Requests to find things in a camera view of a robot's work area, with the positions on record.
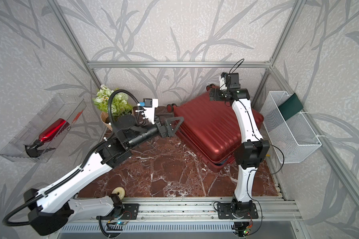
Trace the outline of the aluminium frame profiles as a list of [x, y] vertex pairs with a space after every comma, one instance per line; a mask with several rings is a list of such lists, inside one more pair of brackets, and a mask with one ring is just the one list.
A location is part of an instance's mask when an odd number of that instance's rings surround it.
[[[81, 63], [83, 64], [84, 70], [89, 74], [90, 79], [96, 86], [100, 85], [100, 81], [95, 75], [94, 68], [222, 68], [222, 67], [231, 67], [232, 62], [201, 62], [201, 61], [94, 61], [89, 62], [87, 57], [84, 54], [82, 47], [79, 45], [79, 42], [69, 25], [62, 8], [58, 4], [58, 1], [48, 1], [48, 8], [50, 12], [56, 17], [58, 24], [61, 26], [68, 40], [70, 41], [73, 49], [78, 54]], [[286, 83], [284, 77], [281, 75], [279, 70], [275, 67], [279, 55], [286, 44], [287, 38], [290, 36], [292, 28], [295, 26], [297, 19], [299, 18], [302, 9], [306, 1], [294, 1], [291, 14], [286, 22], [279, 41], [275, 47], [275, 51], [272, 54], [271, 58], [268, 61], [246, 61], [243, 65], [244, 68], [265, 68], [266, 73], [257, 93], [259, 94], [262, 90], [269, 76], [272, 76], [277, 84], [288, 93], [292, 93], [293, 90]], [[326, 136], [323, 134], [323, 131], [316, 124], [313, 119], [312, 114], [302, 111], [306, 119], [306, 122], [311, 126], [313, 132], [317, 137], [320, 137], [321, 140], [321, 152], [324, 155], [327, 162], [330, 164], [333, 172], [337, 175], [343, 186], [348, 192], [348, 195], [352, 198], [354, 204], [359, 209], [359, 182], [352, 172], [346, 167], [344, 161], [340, 159], [339, 155], [336, 153], [333, 145], [329, 142]]]

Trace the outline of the red ribbed hardshell suitcase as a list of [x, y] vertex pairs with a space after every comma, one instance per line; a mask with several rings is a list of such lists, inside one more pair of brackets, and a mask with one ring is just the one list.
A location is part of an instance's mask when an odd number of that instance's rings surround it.
[[[235, 162], [234, 151], [241, 145], [241, 133], [237, 117], [230, 102], [210, 101], [207, 92], [180, 106], [168, 104], [167, 111], [184, 122], [177, 136], [213, 172], [220, 172]], [[263, 116], [252, 109], [255, 123], [260, 130]]]

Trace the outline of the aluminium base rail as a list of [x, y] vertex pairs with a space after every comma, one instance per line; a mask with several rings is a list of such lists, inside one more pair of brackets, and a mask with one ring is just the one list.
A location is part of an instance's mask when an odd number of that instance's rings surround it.
[[[231, 197], [142, 197], [124, 198], [122, 203], [139, 204], [135, 210], [137, 222], [216, 222], [218, 212], [214, 209], [217, 202], [229, 203]], [[255, 197], [261, 219], [270, 221], [301, 221], [301, 213], [294, 201], [286, 201], [282, 197]]]

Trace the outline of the clear plastic wall bin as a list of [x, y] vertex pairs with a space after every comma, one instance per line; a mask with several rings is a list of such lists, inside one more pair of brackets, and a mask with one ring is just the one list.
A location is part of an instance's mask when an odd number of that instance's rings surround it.
[[[81, 97], [56, 94], [44, 108], [0, 151], [0, 156], [11, 162], [46, 163], [66, 137], [68, 131], [74, 126], [86, 108], [86, 103]], [[38, 139], [41, 132], [62, 118], [70, 123], [70, 127], [55, 137], [52, 142], [45, 144], [40, 149], [55, 148], [44, 153], [40, 157], [29, 157], [25, 145], [32, 145]]]

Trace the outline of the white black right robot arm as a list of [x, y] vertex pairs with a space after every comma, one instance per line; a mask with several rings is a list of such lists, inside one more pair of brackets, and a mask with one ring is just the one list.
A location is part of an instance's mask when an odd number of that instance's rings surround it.
[[252, 198], [255, 173], [272, 144], [264, 140], [254, 119], [251, 101], [246, 89], [209, 90], [211, 101], [230, 102], [237, 117], [241, 145], [234, 151], [238, 165], [238, 181], [229, 204], [218, 203], [219, 219], [257, 219], [257, 200]]

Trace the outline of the green white artificial flowers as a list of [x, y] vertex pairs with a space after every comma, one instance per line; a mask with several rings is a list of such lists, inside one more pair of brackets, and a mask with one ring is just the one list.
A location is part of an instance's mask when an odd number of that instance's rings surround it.
[[[102, 112], [108, 112], [108, 102], [114, 90], [109, 89], [105, 85], [100, 86], [96, 97], [93, 98], [94, 105]], [[118, 93], [114, 96], [111, 104], [112, 115], [118, 118], [123, 115], [131, 114], [133, 107], [128, 103], [129, 96], [126, 93]]]

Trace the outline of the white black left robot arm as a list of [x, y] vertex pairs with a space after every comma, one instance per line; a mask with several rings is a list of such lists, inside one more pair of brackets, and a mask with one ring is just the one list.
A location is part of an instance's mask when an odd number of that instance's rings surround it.
[[31, 226], [39, 235], [47, 236], [63, 228], [67, 223], [95, 217], [112, 220], [125, 213], [121, 196], [116, 191], [102, 198], [77, 200], [81, 189], [132, 156], [131, 149], [157, 137], [175, 136], [183, 117], [168, 118], [161, 122], [155, 116], [156, 99], [136, 102], [138, 115], [149, 124], [141, 126], [138, 117], [124, 115], [115, 120], [112, 102], [119, 93], [136, 97], [126, 90], [115, 90], [108, 100], [108, 115], [114, 135], [89, 150], [83, 162], [74, 170], [40, 190], [30, 189], [24, 194], [24, 204], [9, 212], [2, 220], [4, 226]]

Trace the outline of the dark green card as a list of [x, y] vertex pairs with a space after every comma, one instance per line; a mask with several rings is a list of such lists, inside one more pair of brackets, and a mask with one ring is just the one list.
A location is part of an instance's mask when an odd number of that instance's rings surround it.
[[291, 95], [278, 107], [284, 120], [287, 121], [303, 109], [303, 105], [296, 93]]

